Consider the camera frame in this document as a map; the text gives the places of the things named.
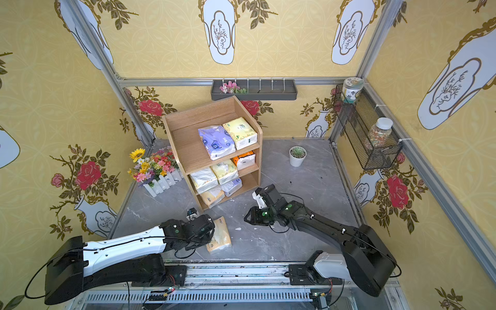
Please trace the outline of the orange cream tissue pack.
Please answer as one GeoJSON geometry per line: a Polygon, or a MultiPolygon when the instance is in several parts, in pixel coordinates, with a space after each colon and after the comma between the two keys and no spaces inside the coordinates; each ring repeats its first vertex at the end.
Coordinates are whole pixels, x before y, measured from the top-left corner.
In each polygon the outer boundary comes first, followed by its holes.
{"type": "Polygon", "coordinates": [[[222,216],[214,221],[215,229],[211,242],[206,245],[210,254],[219,252],[232,246],[231,237],[227,228],[226,220],[222,216]]]}

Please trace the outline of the white floral tissue pack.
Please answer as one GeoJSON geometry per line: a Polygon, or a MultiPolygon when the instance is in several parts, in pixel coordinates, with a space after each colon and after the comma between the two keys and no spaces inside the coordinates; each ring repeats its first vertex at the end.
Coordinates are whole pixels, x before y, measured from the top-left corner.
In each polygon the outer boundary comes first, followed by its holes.
{"type": "Polygon", "coordinates": [[[219,184],[217,176],[210,167],[191,173],[189,177],[198,194],[206,192],[219,184]]]}

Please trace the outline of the yellow green floral tissue pack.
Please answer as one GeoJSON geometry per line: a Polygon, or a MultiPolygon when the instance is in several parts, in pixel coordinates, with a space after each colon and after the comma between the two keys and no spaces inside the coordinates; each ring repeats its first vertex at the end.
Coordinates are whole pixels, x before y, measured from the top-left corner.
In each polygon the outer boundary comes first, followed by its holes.
{"type": "Polygon", "coordinates": [[[236,150],[244,149],[258,142],[258,133],[243,117],[231,120],[222,126],[235,143],[236,150]]]}

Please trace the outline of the purple Vinda tissue pack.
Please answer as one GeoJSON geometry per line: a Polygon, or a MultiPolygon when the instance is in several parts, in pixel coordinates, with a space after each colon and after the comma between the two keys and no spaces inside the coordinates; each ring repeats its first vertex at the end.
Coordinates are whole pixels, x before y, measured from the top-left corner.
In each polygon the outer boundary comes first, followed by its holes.
{"type": "Polygon", "coordinates": [[[198,129],[198,134],[211,160],[217,160],[236,151],[233,139],[221,125],[198,129]]]}

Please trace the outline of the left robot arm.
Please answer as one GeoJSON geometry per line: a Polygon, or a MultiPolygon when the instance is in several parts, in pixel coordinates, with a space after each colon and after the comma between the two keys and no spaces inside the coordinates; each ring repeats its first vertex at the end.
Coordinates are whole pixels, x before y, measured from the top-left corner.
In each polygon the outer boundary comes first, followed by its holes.
{"type": "Polygon", "coordinates": [[[194,250],[211,242],[213,219],[200,215],[188,222],[168,220],[133,235],[99,242],[77,236],[66,241],[43,266],[48,306],[61,304],[100,286],[132,282],[164,286],[180,281],[165,267],[162,253],[194,250]]]}

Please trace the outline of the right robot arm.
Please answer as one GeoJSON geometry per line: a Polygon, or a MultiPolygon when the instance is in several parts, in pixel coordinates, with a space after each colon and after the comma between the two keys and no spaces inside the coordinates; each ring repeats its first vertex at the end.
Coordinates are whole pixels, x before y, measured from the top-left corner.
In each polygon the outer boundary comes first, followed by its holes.
{"type": "Polygon", "coordinates": [[[347,226],[321,216],[303,202],[286,201],[271,184],[253,193],[257,205],[250,208],[244,221],[252,226],[281,226],[307,233],[338,247],[346,262],[351,280],[364,293],[378,297],[395,268],[396,259],[370,226],[347,226]]]}

